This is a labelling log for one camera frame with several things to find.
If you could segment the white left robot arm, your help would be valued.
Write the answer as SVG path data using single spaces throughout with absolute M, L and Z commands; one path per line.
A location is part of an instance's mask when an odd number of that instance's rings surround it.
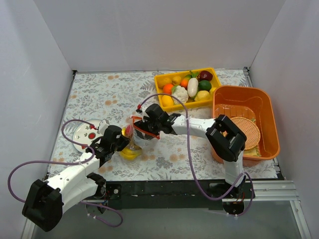
M 101 137 L 90 145 L 81 145 L 85 152 L 75 165 L 46 181 L 38 179 L 32 183 L 22 215 L 45 232 L 52 230 L 63 214 L 82 200 L 89 197 L 108 199 L 106 180 L 95 171 L 109 161 L 115 152 L 123 150 L 130 140 L 115 125 L 100 127 L 99 132 Z

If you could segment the clear zip top bag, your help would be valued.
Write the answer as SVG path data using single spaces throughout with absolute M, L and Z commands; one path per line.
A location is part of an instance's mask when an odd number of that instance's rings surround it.
M 126 160 L 134 160 L 143 153 L 143 150 L 154 147 L 160 139 L 159 135 L 136 126 L 140 122 L 143 122 L 141 117 L 130 116 L 130 123 L 122 128 L 122 135 L 129 139 L 129 144 L 119 154 Z

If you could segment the fake white radish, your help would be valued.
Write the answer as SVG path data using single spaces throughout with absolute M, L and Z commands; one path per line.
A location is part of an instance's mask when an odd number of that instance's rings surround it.
M 198 79 L 197 79 L 198 73 L 196 72 L 194 73 L 190 71 L 190 75 L 191 75 L 191 78 L 188 81 L 187 93 L 190 98 L 194 99 L 198 92 Z

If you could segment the fake green lime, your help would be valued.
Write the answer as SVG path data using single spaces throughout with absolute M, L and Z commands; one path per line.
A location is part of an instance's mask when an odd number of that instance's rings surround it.
M 200 91 L 210 91 L 212 88 L 211 83 L 208 80 L 201 80 L 198 83 L 198 88 Z

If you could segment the fake yellow banana bunch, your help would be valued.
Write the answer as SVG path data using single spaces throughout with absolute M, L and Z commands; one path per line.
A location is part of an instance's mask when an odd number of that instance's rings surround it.
M 123 136 L 125 136 L 125 128 L 126 127 L 122 128 Z M 129 144 L 122 151 L 119 152 L 120 156 L 126 160 L 134 160 L 136 157 L 140 156 L 142 153 L 142 149 L 136 144 L 134 144 L 132 137 L 128 137 L 128 139 L 130 140 Z

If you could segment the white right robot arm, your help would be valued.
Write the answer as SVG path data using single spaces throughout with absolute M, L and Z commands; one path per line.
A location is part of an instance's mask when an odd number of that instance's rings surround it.
M 247 175 L 243 170 L 243 152 L 247 137 L 229 117 L 221 115 L 215 119 L 197 119 L 176 113 L 169 115 L 158 104 L 152 104 L 145 110 L 138 105 L 136 111 L 141 115 L 141 118 L 133 123 L 137 130 L 134 140 L 138 146 L 153 138 L 159 138 L 161 132 L 186 135 L 187 139 L 196 136 L 210 142 L 214 152 L 223 160 L 226 192 L 217 198 L 211 197 L 201 188 L 199 181 L 194 179 L 204 197 L 214 201 L 227 195 L 237 198 L 243 193 Z

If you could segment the fake red apple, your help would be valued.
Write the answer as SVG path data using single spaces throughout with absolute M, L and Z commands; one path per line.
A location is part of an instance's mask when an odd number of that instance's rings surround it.
M 209 71 L 201 71 L 197 76 L 198 81 L 211 81 L 213 79 L 213 74 Z

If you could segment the fake red strawberry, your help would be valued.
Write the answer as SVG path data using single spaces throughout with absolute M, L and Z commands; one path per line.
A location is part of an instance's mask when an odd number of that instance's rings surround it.
M 125 136 L 126 137 L 132 137 L 134 132 L 134 127 L 132 124 L 129 124 L 125 128 Z

